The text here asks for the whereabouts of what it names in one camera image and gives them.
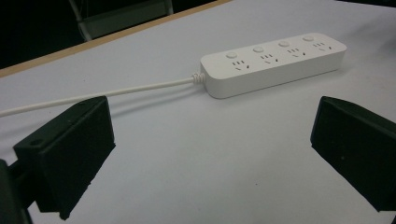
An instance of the white power strip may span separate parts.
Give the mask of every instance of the white power strip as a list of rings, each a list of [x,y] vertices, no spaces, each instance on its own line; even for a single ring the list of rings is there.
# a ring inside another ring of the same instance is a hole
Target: white power strip
[[[201,72],[207,92],[222,99],[336,70],[346,50],[326,35],[298,35],[206,55]]]

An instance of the white tabletop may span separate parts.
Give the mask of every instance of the white tabletop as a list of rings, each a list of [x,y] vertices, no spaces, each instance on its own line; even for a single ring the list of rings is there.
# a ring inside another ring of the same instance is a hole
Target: white tabletop
[[[172,81],[201,57],[306,33],[348,50],[341,69],[217,100],[203,86],[109,98],[116,148],[71,217],[34,223],[390,224],[311,147],[321,96],[396,121],[396,9],[333,0],[233,0],[0,78],[0,110]],[[0,118],[0,158],[70,105]]]

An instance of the outlet socket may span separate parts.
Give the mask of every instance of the outlet socket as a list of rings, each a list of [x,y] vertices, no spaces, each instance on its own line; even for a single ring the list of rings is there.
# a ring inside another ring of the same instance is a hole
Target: outlet socket
[[[201,72],[208,93],[221,99],[336,70],[346,50],[326,35],[298,35],[206,55]]]

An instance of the white cable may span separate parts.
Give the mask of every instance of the white cable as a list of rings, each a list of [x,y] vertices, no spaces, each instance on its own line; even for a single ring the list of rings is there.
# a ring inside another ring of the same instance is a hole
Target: white cable
[[[173,87],[173,86],[184,85],[184,84],[189,84],[189,83],[200,84],[200,83],[204,83],[204,81],[205,81],[204,74],[194,74],[192,77],[181,79],[178,81],[164,82],[164,83],[140,86],[140,87],[132,87],[132,88],[122,89],[122,90],[117,90],[117,91],[99,92],[99,93],[95,93],[95,94],[71,97],[71,98],[50,101],[50,102],[36,104],[36,105],[26,105],[26,106],[21,106],[21,107],[9,109],[9,110],[3,110],[3,111],[0,111],[0,118],[5,117],[5,116],[20,114],[20,113],[28,112],[28,111],[32,111],[32,110],[57,106],[57,105],[73,104],[73,103],[77,103],[79,101],[87,100],[87,99],[97,97],[97,96],[104,95],[104,96],[110,97],[110,96],[122,95],[122,94],[137,92],[137,91],[150,91],[150,90],[156,90],[156,89],[161,89],[161,88],[166,88],[166,87]]]

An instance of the power switch button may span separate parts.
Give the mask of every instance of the power switch button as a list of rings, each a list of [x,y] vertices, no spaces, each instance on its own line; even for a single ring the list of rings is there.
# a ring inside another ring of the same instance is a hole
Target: power switch button
[[[303,40],[305,40],[305,41],[313,41],[313,40],[314,40],[314,37],[313,37],[312,35],[305,35],[305,36],[303,37]]]
[[[226,56],[229,59],[233,59],[233,58],[236,58],[237,55],[235,52],[228,52]]]
[[[256,48],[253,49],[253,51],[256,52],[256,53],[261,53],[261,52],[264,51],[264,49],[262,47],[256,47]]]
[[[288,41],[283,40],[283,41],[279,42],[279,46],[285,48],[285,47],[290,46],[290,43]]]

